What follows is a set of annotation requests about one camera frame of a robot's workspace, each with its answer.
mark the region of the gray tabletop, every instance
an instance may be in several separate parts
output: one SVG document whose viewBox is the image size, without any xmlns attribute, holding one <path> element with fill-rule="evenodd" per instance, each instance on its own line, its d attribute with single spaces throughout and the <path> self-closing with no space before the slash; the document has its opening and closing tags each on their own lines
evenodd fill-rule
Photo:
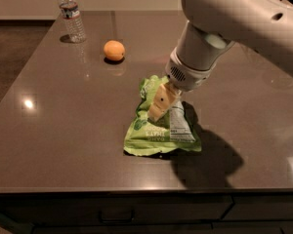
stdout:
<svg viewBox="0 0 293 234">
<path fill-rule="evenodd" d="M 56 20 L 0 103 L 0 192 L 293 189 L 291 77 L 235 44 L 183 96 L 202 152 L 126 155 L 139 84 L 164 75 L 186 20 L 182 12 L 87 12 L 83 20 L 83 44 L 66 43 Z M 110 39 L 126 47 L 118 65 L 104 61 Z"/>
</svg>

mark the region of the bottle label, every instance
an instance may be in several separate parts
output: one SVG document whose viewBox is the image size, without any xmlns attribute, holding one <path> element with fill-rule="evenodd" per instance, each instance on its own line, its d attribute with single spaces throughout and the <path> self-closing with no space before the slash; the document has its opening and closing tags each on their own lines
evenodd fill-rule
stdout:
<svg viewBox="0 0 293 234">
<path fill-rule="evenodd" d="M 62 16 L 66 20 L 72 20 L 80 16 L 76 3 L 64 3 L 60 5 Z"/>
</svg>

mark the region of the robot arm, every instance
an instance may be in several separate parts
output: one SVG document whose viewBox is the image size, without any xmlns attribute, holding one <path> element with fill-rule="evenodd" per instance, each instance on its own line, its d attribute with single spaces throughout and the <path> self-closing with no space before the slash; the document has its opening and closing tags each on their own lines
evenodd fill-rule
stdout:
<svg viewBox="0 0 293 234">
<path fill-rule="evenodd" d="M 277 0 L 182 0 L 188 23 L 165 70 L 178 89 L 205 80 L 234 42 L 293 76 L 293 6 Z"/>
</svg>

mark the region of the green bag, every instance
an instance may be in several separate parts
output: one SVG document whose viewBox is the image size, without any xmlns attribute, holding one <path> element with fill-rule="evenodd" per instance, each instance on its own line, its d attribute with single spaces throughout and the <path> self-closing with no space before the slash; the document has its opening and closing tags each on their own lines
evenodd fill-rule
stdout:
<svg viewBox="0 0 293 234">
<path fill-rule="evenodd" d="M 147 118 L 147 111 L 153 102 L 157 88 L 167 83 L 168 78 L 156 75 L 144 79 L 140 84 L 141 104 L 136 109 L 136 118 L 131 123 L 124 141 L 126 152 L 136 156 L 149 156 L 167 153 L 175 149 L 201 151 L 201 141 L 188 123 L 180 101 L 153 123 Z"/>
</svg>

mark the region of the black screw hole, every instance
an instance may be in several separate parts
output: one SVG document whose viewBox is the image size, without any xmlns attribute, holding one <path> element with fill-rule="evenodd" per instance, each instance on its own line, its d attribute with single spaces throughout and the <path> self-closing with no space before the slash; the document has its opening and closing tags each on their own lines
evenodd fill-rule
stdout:
<svg viewBox="0 0 293 234">
<path fill-rule="evenodd" d="M 282 17 L 283 17 L 283 13 L 278 13 L 272 17 L 272 20 L 280 20 Z"/>
</svg>

